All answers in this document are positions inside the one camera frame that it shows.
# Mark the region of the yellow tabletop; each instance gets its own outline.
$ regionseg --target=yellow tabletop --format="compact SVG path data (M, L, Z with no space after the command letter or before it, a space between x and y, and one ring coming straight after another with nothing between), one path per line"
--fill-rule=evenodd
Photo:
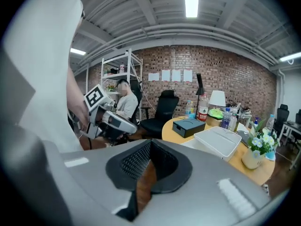
M186 141L193 139L194 137L183 138L178 133L173 131L173 122L179 121L181 118L172 118L168 122L165 123L162 129L162 139L165 141L182 144ZM205 129L209 129L211 126L206 124ZM248 169L241 161L242 156L247 151L247 147L243 143L239 143L238 148L233 155L233 157L228 161L233 167L237 170L244 173L251 180L253 180L258 185L264 184L272 175L275 167L275 162L270 161L268 159L264 159L261 162L261 165L256 169Z

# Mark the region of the wooden floor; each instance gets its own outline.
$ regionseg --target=wooden floor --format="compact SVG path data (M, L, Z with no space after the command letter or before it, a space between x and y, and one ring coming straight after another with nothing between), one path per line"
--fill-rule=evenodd
M132 139L142 139L143 130L139 130L135 135L133 135ZM92 149L104 148L105 143L102 140L91 140L92 141ZM88 139L84 136L80 138L80 143L84 150L89 150L89 142ZM291 146L287 145L286 147L279 147L278 152L284 155L289 159L294 159L297 151L291 150ZM269 194L273 198L279 195L281 192L285 191L290 187L294 180L294 176L296 174L296 169L292 169L289 171L290 162L280 155L276 154L276 164L274 172L266 184L269 186ZM156 183L156 170L152 164L149 163L146 168L143 176L137 182L137 202L138 202L138 211L141 212L144 207L147 205L149 200L151 199L151 187Z

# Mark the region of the dark gray box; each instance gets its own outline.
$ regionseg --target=dark gray box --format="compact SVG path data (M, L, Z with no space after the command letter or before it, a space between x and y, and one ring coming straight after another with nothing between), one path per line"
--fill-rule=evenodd
M185 119L180 121L174 121L173 131L178 133L180 136L187 138L193 134L203 131L205 129L205 122L197 119Z

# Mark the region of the paper on wall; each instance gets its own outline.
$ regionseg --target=paper on wall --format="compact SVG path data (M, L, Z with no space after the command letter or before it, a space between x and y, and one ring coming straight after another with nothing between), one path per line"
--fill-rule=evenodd
M184 70L183 81L192 82L192 70Z
M162 70L162 81L170 81L170 70Z
M159 73L149 73L149 81L158 81Z
M172 81L181 81L181 70L173 70Z

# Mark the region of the ceiling light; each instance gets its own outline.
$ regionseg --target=ceiling light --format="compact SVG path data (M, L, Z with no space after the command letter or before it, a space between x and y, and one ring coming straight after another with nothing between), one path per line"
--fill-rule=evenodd
M86 52L75 49L75 48L71 48L70 52L75 53L75 54L79 54L79 55L85 55L86 54Z
M301 52L296 53L296 54L292 54L292 55L289 55L289 56L282 57L282 58L280 58L279 60L280 60L281 62L284 62L284 61L286 61L286 60L291 60L291 59L299 58L299 57L301 57Z
M198 0L185 0L186 17L198 16Z

